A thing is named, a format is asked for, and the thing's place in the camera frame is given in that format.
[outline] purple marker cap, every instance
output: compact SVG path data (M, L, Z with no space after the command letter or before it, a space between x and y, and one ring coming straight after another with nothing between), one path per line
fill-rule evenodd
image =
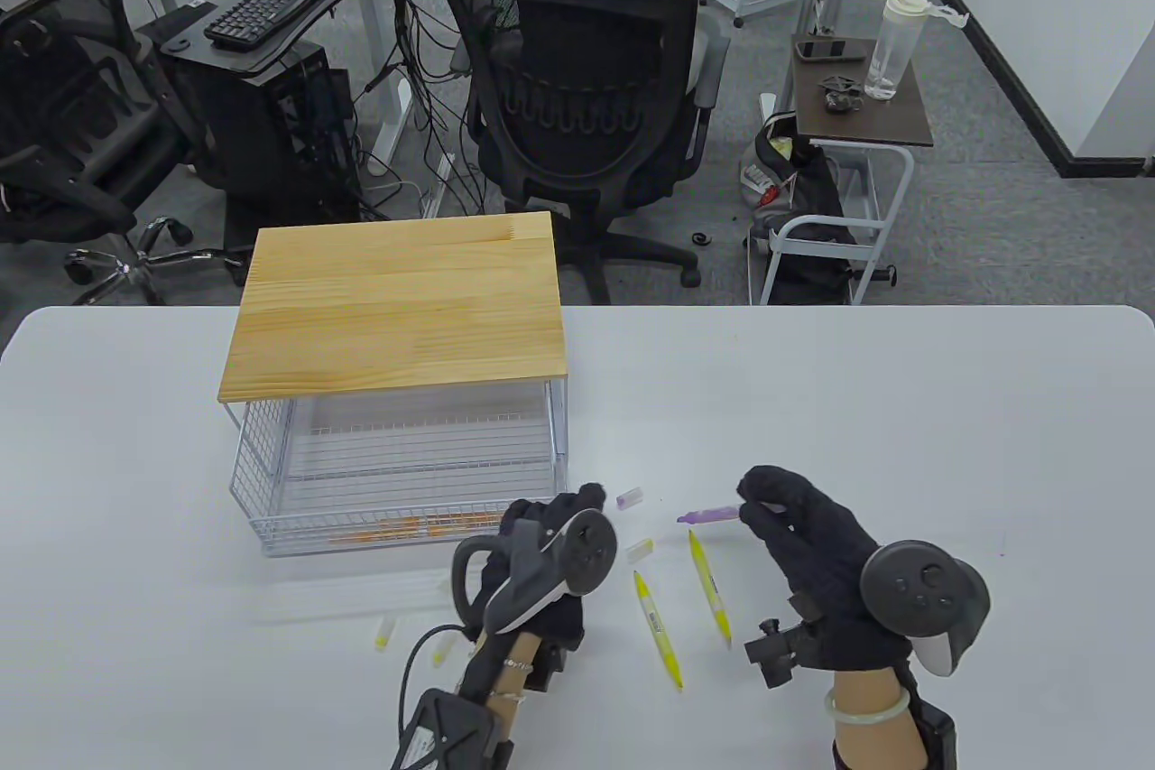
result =
M763 503L769 510L776 515L785 513L783 506L772 506L769 503ZM691 511L688 515L681 515L678 518L678 523L716 523L718 521L737 521L738 519L738 506L726 506L726 507L709 507L705 511Z

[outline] bracelet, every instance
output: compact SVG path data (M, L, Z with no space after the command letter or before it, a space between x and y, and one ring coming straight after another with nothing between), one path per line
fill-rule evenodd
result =
M834 705L834 689L826 693L826 712L832 719L843 725L881 725L884 722L889 722L891 719L896 719L907 711L910 707L910 693L906 689L900 690L902 694L899 695L899 702L892 707L889 710L884 710L879 713L865 713L864 716L851 716L850 713L844 713L841 709Z

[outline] wire drawer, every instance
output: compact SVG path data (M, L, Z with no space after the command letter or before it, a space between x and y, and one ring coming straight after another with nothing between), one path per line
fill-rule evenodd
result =
M565 489L565 381L245 408L230 489L269 556L444 541Z

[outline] black mesh chair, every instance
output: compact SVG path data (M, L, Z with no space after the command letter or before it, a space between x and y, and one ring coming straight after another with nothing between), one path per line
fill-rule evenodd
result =
M133 32L122 0L30 0L0 16L0 242L90 242L107 234L114 253L72 251L65 270L90 284L94 304L125 282L164 304L152 270L218 259L225 251L152 255L167 230L177 246L187 226L161 217L128 239L133 210L204 140L161 72L157 52Z
M696 171L729 39L708 39L687 92L698 0L448 0L471 69L470 135L507 209L541 197L554 214L559 266L580 268L610 304L604 261L671 263L701 284L690 251L610 232Z

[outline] black glove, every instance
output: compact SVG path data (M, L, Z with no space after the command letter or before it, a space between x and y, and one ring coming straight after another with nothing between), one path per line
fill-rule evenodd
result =
M605 506L605 489L602 485L582 485L578 493L559 494L551 502L544 504L529 502L528 499L517 499L501 516L498 534L508 536L513 531L514 521L519 518L537 521L552 534L565 526L569 518L579 511L584 511L589 507L595 507L601 511L603 506ZM474 622L482 621L480 614L485 610L485 605L508 576L509 559L507 555L491 553L485 568L482 569L482 589L471 605L475 615L470 619ZM558 644L564 650L576 650L586 634L582 628L581 599L565 593L531 620L524 622L517 631L537 635L543 642ZM465 637L470 641L477 641L479 634L480 627L478 626L467 629Z
M884 629L866 611L858 578L879 544L848 507L840 506L796 472L755 465L738 484L745 499L742 522L766 543L791 591L820 610L807 625L813 638L796 660L824 671L877 671L910 655L910 642ZM784 507L775 514L767 504Z

